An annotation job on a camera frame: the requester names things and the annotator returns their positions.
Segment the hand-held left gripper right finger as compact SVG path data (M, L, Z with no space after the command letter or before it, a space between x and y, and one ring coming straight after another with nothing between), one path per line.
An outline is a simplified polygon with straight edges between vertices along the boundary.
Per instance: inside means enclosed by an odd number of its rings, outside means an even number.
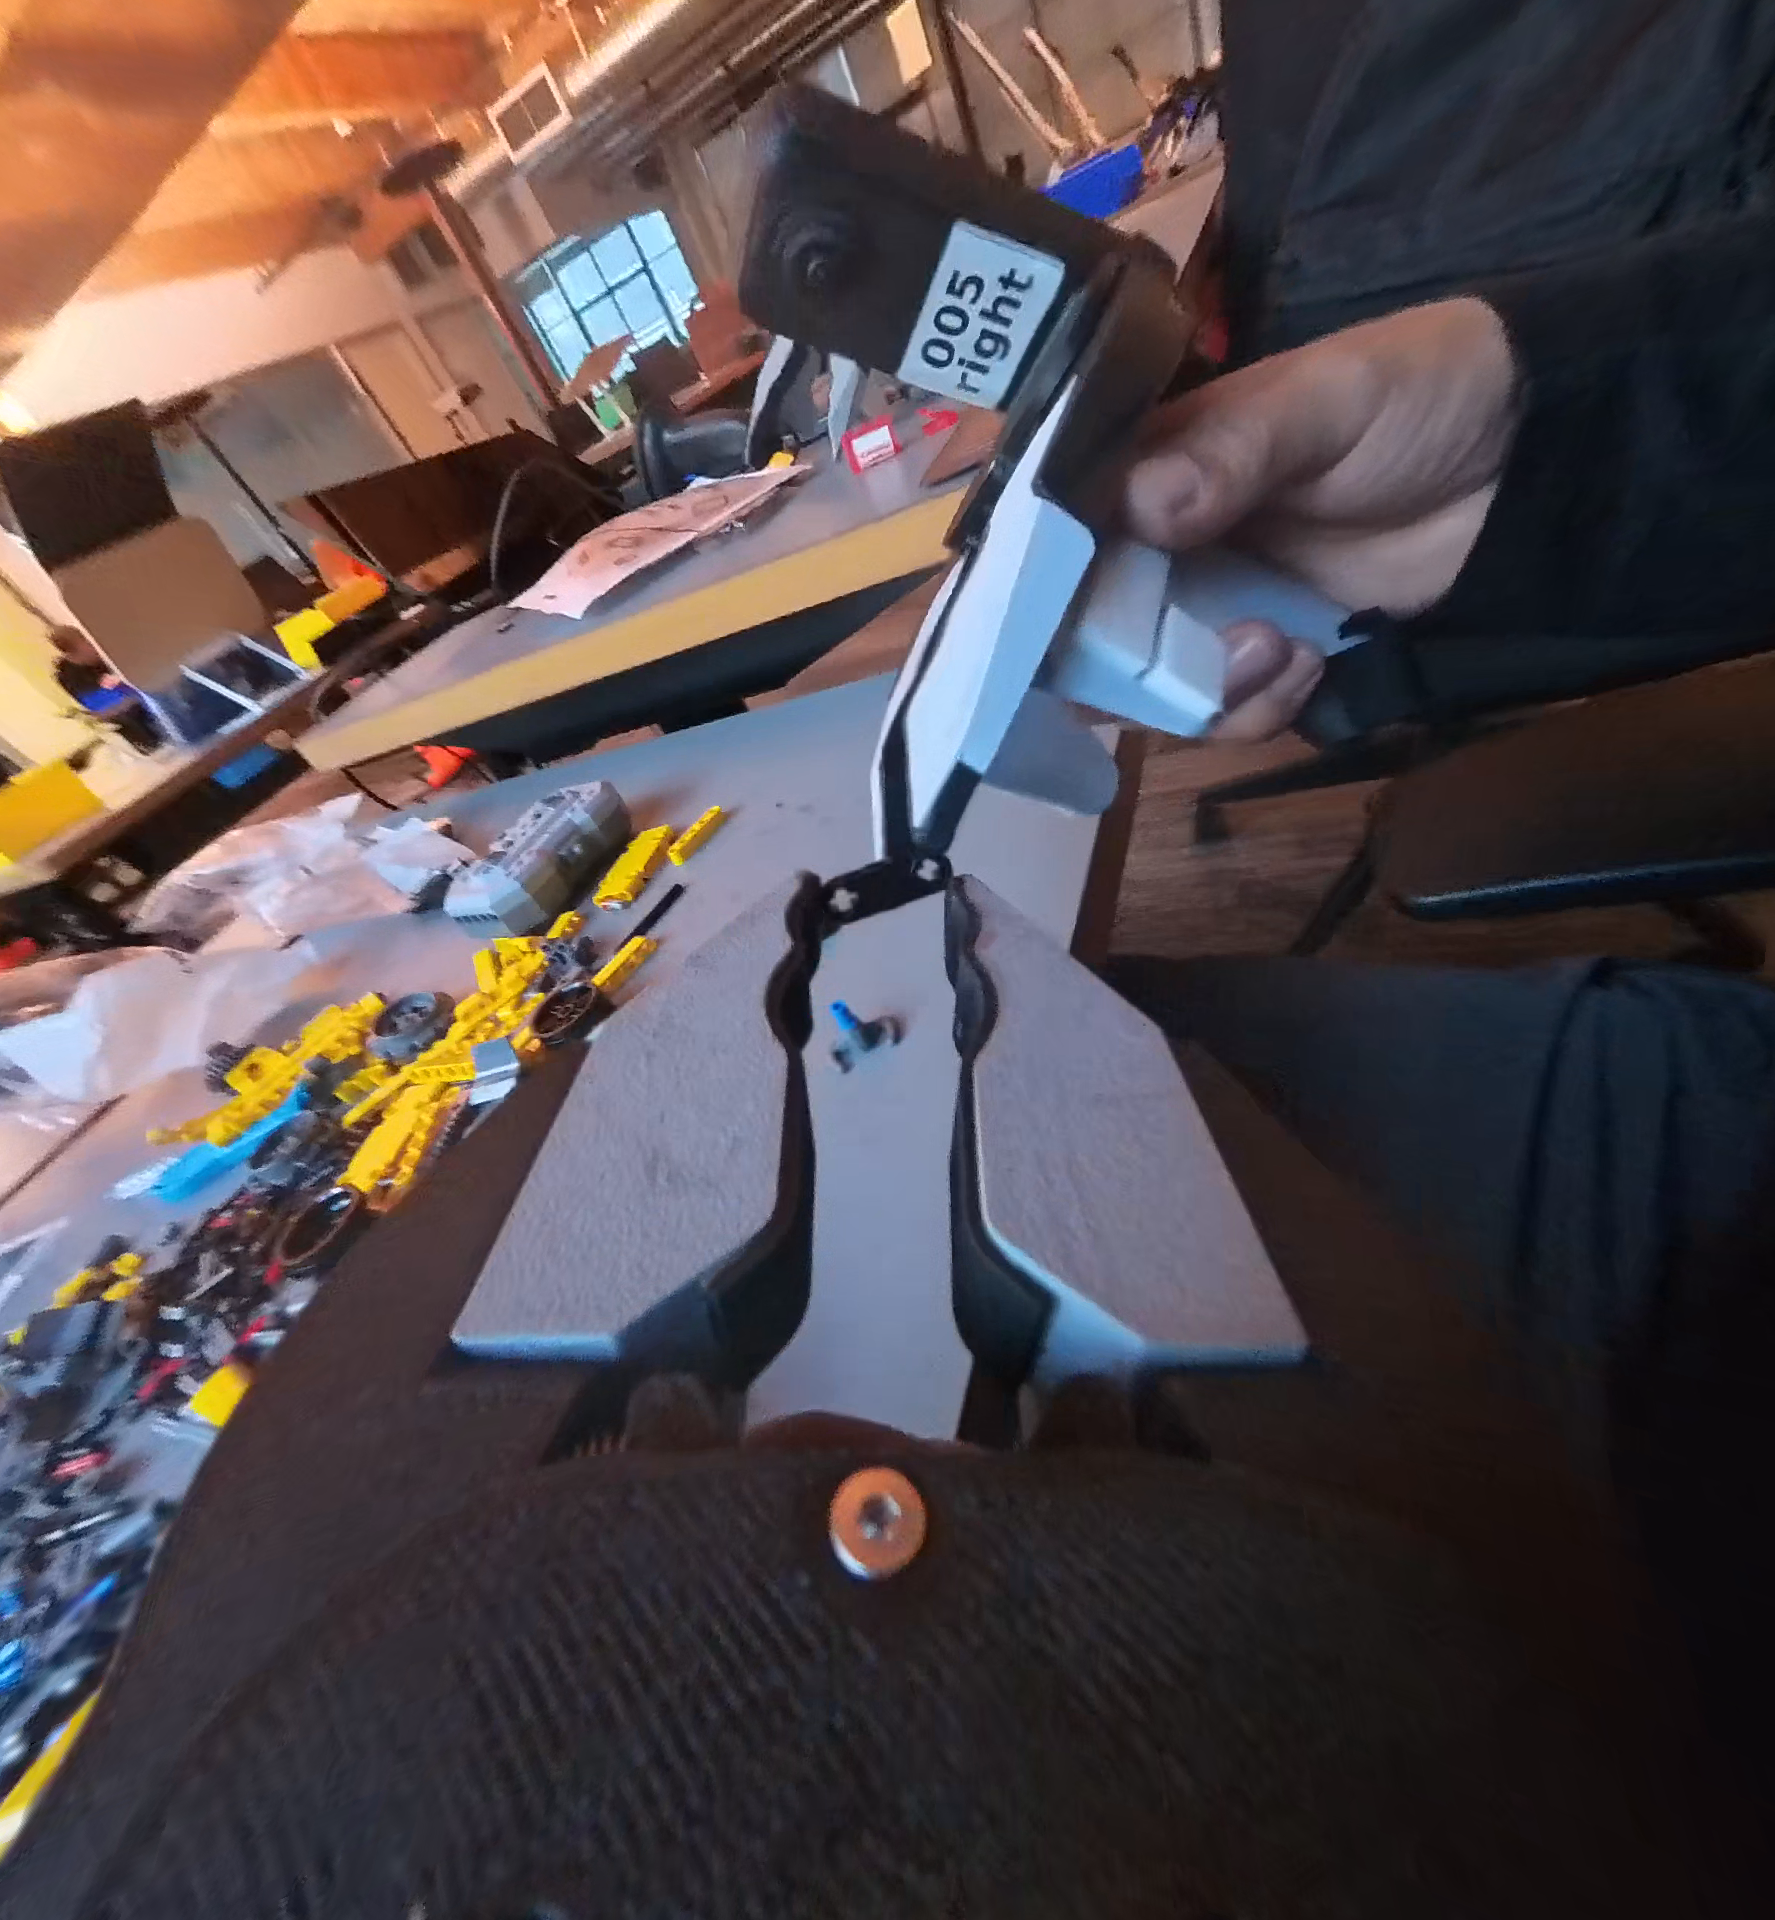
M945 900L955 1325L1009 1386L1285 1370L1306 1330L1164 1034L980 879Z

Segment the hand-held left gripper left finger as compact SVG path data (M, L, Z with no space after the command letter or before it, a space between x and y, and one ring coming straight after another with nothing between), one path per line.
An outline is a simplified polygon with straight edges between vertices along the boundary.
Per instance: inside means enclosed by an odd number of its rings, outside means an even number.
M789 877L611 1014L456 1317L463 1357L747 1388L788 1345L812 1270L822 890Z

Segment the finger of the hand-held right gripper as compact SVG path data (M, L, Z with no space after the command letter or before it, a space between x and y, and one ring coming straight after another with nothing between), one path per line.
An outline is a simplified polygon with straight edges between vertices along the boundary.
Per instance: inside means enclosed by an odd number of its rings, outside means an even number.
M899 667L872 756L876 860L947 854L981 782L967 736L981 681L981 541L970 541Z
M1198 738L1231 690L1231 577L1102 536L1073 505L1088 402L1068 381L996 481L981 541L981 681L967 766L984 788L1095 818L1116 776L1082 712Z

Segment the short black holed beam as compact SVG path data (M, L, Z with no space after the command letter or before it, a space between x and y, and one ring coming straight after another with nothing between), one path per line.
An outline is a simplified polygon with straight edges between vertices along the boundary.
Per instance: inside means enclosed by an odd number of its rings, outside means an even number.
M923 854L906 860L880 860L821 884L812 925L827 941L872 919L947 893L952 870L947 858Z

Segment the grey desk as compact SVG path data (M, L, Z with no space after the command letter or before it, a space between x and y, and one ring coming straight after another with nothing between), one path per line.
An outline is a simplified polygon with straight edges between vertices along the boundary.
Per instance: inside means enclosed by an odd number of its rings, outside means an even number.
M687 870L694 893L661 927L671 937L661 961L676 961L785 877L785 870L828 875L836 863L869 858L865 760L890 692L890 677L850 683L611 749L594 755L578 773L547 771L465 791L452 799L455 828L471 845L484 842L539 793L577 778L610 782L645 826L687 828L707 807L720 805L723 824ZM1003 795L994 795L992 823L971 828L961 846L988 855L1012 828L1014 852L992 855L996 877L1019 877L1019 906L1047 932L1071 937L1098 828ZM326 927L282 954L253 948L249 930L231 927L211 960L235 951L253 961L312 955L311 971L284 988L261 979L259 999L252 1003L249 1010L264 1018L249 1030L284 1040L304 1016L344 996L387 990L461 999L474 988L472 954L481 946L443 917L390 915ZM46 1141L56 1145L56 1156L0 1211L0 1286L12 1281L12 1291L2 1295L0 1336L38 1310L108 1235L130 1235L141 1248L155 1248L170 1228L193 1221L238 1185L238 1175L227 1175L186 1203L112 1193L170 1152L144 1139L149 1129L178 1123L207 1105L201 1073L176 1071L108 1106L69 1144ZM141 1414L114 1470L112 1493L130 1502L140 1517L157 1519L163 1502L186 1498L214 1437L216 1430L199 1422L159 1426ZM11 1719L0 1732L0 1776L23 1719Z

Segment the black spoked wheel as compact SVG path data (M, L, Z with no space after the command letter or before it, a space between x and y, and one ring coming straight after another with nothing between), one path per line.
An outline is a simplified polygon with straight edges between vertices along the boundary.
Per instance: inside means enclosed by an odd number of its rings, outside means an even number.
M531 1040L543 1052L584 1042L611 1016L611 994L605 975L605 968L578 969L572 975L548 981L527 1027Z

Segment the yellow edged table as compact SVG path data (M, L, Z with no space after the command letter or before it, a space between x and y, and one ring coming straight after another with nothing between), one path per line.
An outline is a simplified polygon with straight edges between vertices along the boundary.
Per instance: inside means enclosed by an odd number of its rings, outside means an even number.
M772 628L886 592L947 560L966 478L930 487L937 447L854 475L816 463L752 520L699 541L608 593L587 616L492 607L422 646L296 741L317 771L346 771L422 741L534 732L615 719L641 726L682 702L720 703L779 676Z

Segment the blue storage bin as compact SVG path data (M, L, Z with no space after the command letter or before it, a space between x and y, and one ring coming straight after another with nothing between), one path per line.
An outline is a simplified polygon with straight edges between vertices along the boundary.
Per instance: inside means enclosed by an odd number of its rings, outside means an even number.
M1140 200L1146 161L1140 141L1125 140L1075 161L1057 165L1040 194L1086 219L1111 222Z

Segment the person's leg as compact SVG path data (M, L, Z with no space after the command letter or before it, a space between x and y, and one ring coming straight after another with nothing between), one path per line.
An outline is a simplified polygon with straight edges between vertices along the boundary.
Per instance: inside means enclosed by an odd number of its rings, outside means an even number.
M1687 964L1116 960L1448 1258L1598 1451L1775 1498L1775 988Z

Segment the printed paper sheet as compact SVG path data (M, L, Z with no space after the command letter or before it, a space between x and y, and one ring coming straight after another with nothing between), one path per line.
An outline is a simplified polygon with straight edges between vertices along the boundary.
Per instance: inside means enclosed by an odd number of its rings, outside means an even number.
M561 560L510 600L515 611L584 617L636 577L758 516L816 469L791 457L723 478L696 478L682 494L630 509L577 541Z

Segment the grey battery box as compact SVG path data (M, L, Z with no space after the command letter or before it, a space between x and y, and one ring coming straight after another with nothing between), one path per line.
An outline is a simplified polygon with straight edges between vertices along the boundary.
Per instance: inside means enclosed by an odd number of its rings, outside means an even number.
M547 932L631 841L628 805L610 782L561 788L527 807L443 896L446 917L476 937Z

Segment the pile of mixed small pieces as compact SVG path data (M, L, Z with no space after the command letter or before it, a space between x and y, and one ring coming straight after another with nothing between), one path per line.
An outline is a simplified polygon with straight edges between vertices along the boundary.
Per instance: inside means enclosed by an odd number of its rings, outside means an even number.
M221 1427L369 1215L356 1189L249 1185L154 1249L107 1240L0 1331L0 1862Z

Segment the yellow bin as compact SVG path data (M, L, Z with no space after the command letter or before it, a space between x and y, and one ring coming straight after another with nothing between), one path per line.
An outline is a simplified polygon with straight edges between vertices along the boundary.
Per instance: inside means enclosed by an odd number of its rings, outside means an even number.
M0 786L0 872L104 815L104 799L65 760L11 778Z

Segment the metal ceiling duct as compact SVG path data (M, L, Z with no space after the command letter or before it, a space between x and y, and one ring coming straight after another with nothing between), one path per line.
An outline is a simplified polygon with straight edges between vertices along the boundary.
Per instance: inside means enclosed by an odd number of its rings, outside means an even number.
M626 160L697 124L758 102L899 2L671 5L610 65L565 78L562 155Z

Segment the white wall vent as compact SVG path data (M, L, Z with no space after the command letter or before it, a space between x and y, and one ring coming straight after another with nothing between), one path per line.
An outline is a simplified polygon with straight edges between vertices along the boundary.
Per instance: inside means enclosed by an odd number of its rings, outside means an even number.
M561 76L547 63L525 72L491 102L487 121L510 165L524 165L556 141L575 113Z

